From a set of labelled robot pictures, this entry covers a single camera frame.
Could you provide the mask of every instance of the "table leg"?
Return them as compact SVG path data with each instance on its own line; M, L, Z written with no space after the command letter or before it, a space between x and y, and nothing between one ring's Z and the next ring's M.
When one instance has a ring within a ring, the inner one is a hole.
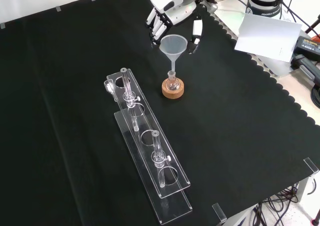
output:
M257 206L256 204L228 218L223 226L238 226L245 217Z
M305 179L299 182L299 186L296 191L296 197L298 199L298 202L300 202L305 195L310 193L307 189L307 185L312 184L314 177L315 175L311 175L310 177L306 177Z

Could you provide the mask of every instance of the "test tube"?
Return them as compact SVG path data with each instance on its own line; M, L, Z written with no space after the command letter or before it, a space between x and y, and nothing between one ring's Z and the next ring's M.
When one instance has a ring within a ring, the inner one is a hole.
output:
M162 168L165 165L165 156L160 145L160 133L158 130L153 130L151 135L154 150L154 166L157 167L160 188L163 188L165 186L165 172Z
M160 162L162 161L163 153L160 145L159 131L153 130L151 135L153 140L154 160Z
M132 107L135 103L135 97L133 95L133 92L131 91L127 69L123 67L120 69L120 72L122 74L122 81L125 90L124 100L126 101L128 107Z

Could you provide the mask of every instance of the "white table surface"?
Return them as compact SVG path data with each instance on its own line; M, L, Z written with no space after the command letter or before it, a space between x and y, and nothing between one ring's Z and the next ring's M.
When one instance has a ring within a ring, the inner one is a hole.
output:
M239 27L242 23L243 17L245 15L245 6L238 2L237 0L217 0L218 1L218 9L214 13L226 26L225 28L229 34L235 35L234 38L237 39L237 36L239 35ZM302 17L303 20L307 21L307 23L312 24L320 14L320 5L318 6L317 10L314 10L314 5L312 4L306 4L300 1L300 4L294 4L295 2L298 2L299 0L293 0L292 1L292 7L290 7L292 10L294 10L299 16ZM313 15L310 15L303 12L309 12L308 8L311 7L311 12ZM290 20L290 15L286 14L284 12L283 15L287 20ZM267 69L263 63L259 62L257 60L257 57L255 57L258 64L264 68L265 71L269 72L269 69ZM301 109L306 111L308 117L311 117L314 119L315 123L317 125L320 125L320 109L314 105L314 103L311 100L311 89L314 86L314 83L307 80L304 73L297 69L293 72L291 72L289 75L286 76L275 76L274 74L271 74L271 77L275 78L279 84L283 86L284 90L287 90L289 94L294 97L295 102L301 105Z

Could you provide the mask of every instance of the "robot finger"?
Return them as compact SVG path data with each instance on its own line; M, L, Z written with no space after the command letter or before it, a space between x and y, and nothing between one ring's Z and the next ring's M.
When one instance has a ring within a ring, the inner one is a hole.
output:
M157 15L155 16L154 22L153 22L153 28L158 24L158 22L160 21L160 17Z
M163 34L166 32L167 26L165 24L162 24L159 30L154 35L154 40L158 41L160 38L162 38Z
M162 26L163 22L159 19L156 24L153 26L152 34L156 34L156 32L160 29Z
M152 11L150 12L148 18L146 19L146 22L145 22L145 23L146 23L148 26L150 26L151 23L152 23L152 21L155 19L156 15L157 15L156 9L153 8Z

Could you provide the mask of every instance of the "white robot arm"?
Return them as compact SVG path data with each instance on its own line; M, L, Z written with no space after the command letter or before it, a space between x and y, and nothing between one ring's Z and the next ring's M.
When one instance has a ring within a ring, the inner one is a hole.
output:
M154 8L146 20L146 26L150 28L150 38L153 44L160 44L161 39L172 26L176 26L191 15L194 15L192 37L187 46L189 54L196 51L202 36L203 23L201 16L197 14L197 6L202 3L210 13L213 13L218 8L215 0L150 1ZM281 2L282 0L248 0L246 12L279 18Z
M195 9L199 3L203 3L207 10L217 9L215 0L150 0L154 8L146 20L146 26L150 28L150 38L154 44L159 44L168 30L191 15L195 16L193 22L192 38L188 42L188 52L194 53L199 45L202 35L202 19L196 14Z

